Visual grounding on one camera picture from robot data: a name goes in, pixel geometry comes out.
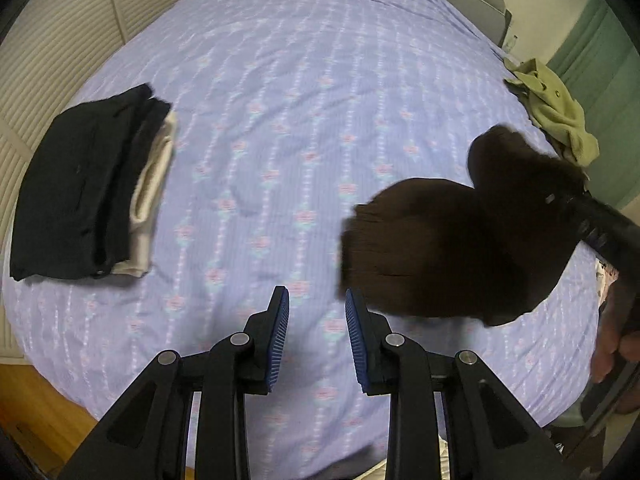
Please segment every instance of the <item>wooden floor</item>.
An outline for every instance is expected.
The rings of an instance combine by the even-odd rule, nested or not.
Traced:
[[[95,423],[87,410],[66,400],[33,366],[0,365],[3,428],[27,427],[66,462]],[[192,470],[187,471],[186,478],[193,479]]]

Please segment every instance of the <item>folded black clothing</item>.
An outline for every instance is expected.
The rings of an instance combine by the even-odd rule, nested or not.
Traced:
[[[129,256],[129,205],[170,106],[140,85],[58,115],[24,175],[10,255],[14,280],[78,279]]]

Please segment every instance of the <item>bed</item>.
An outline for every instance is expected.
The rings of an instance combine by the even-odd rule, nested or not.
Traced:
[[[385,455],[388,400],[364,396],[355,379],[336,298],[341,222],[404,178],[470,184],[466,150],[495,123],[552,153],[502,83],[500,38],[491,41],[447,0],[90,1],[75,21],[57,17],[68,21],[67,41],[82,27],[94,31],[84,46],[57,62],[40,47],[46,62],[23,77],[0,71],[2,86],[15,90],[0,103],[11,163],[3,221],[10,225],[21,174],[55,113],[149,82],[178,119],[154,264],[140,280],[16,283],[5,257],[2,298],[18,343],[99,418],[159,351],[210,348],[265,309],[274,285],[286,285],[280,379],[271,395],[247,402],[252,475],[356,476]],[[19,45],[34,32],[20,26],[37,22],[37,3],[0,46],[2,62],[19,66],[29,55]],[[61,41],[43,30],[51,44]],[[54,75],[60,91],[38,94],[46,85],[36,81]],[[389,319],[430,351],[478,352],[539,424],[583,390],[597,320],[594,256],[582,245],[548,300],[508,325]]]

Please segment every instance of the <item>metal screw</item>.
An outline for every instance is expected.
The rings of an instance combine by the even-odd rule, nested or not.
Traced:
[[[159,356],[158,356],[158,362],[161,365],[170,365],[171,363],[173,363],[175,361],[175,352],[171,352],[170,350],[167,350],[165,352],[162,352]]]
[[[236,332],[231,336],[230,341],[234,346],[242,346],[246,345],[249,342],[249,339],[251,338],[248,334],[245,334],[244,332]]]
[[[385,337],[385,341],[391,346],[402,346],[404,344],[404,336],[402,334],[389,334]]]
[[[478,362],[478,356],[471,350],[463,350],[460,352],[458,359],[460,359],[465,365],[474,365]]]

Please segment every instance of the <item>green cloth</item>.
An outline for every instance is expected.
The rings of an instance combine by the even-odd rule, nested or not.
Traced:
[[[589,191],[624,207],[640,194],[640,54],[607,3],[589,0],[548,66],[580,101],[600,145]]]
[[[591,164],[600,154],[598,141],[587,133],[584,111],[561,79],[535,58],[520,66],[505,58],[504,65],[515,76],[505,82],[524,104],[534,126],[551,137],[552,145],[566,160],[583,168]]]

